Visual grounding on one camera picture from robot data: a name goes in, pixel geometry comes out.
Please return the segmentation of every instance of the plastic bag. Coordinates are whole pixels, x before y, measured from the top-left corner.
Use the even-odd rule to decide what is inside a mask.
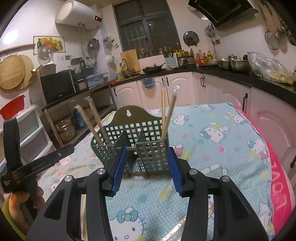
[[[278,60],[256,52],[249,52],[248,60],[255,75],[279,83],[289,85],[294,83],[293,73],[287,70]]]

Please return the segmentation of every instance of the red digital display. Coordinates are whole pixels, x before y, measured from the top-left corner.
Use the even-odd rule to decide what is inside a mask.
[[[94,20],[96,20],[96,21],[98,21],[100,23],[102,22],[102,19],[100,17],[96,16],[96,15],[94,16]]]

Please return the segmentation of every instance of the blue bedsheet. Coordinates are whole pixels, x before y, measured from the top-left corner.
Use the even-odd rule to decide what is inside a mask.
[[[161,116],[161,110],[148,110]],[[104,124],[112,120],[107,116]],[[230,103],[175,107],[169,126],[170,146],[192,168],[219,178],[228,175],[258,214],[269,238],[274,232],[270,201],[271,165],[266,143]],[[67,174],[88,175],[102,167],[90,148],[89,134],[75,153],[50,168],[39,185],[47,198]],[[107,198],[113,238],[116,241],[160,240],[187,212],[188,198],[181,198],[173,181],[164,178],[123,179],[114,198]],[[208,236],[213,233],[213,198],[209,196]]]

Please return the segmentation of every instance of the pink blanket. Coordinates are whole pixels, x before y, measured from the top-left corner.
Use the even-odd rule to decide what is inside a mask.
[[[272,172],[272,181],[271,181],[271,201],[273,205],[273,216],[272,224],[274,226],[275,235],[281,230],[281,228],[286,223],[289,218],[293,208],[295,207],[295,196],[293,193],[292,185],[287,177],[286,172],[284,171],[280,159],[275,153],[272,145],[262,133],[262,131],[256,126],[252,120],[241,110],[238,110],[243,114],[256,128],[256,130],[263,136],[265,139],[270,155],[271,162],[271,172]]]

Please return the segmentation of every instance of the blue gripper pad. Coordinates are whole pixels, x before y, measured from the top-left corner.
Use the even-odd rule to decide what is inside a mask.
[[[168,150],[167,150],[167,159],[168,159],[168,166],[170,169],[170,174],[173,178],[173,182],[175,185],[175,189],[179,193],[179,195],[181,196],[183,194],[182,177],[181,177],[180,171],[178,169],[178,166],[176,164],[176,160],[174,158],[171,148],[168,148]]]
[[[113,176],[112,192],[114,195],[119,191],[122,175],[126,165],[126,159],[127,159],[127,149],[126,147],[124,147]]]

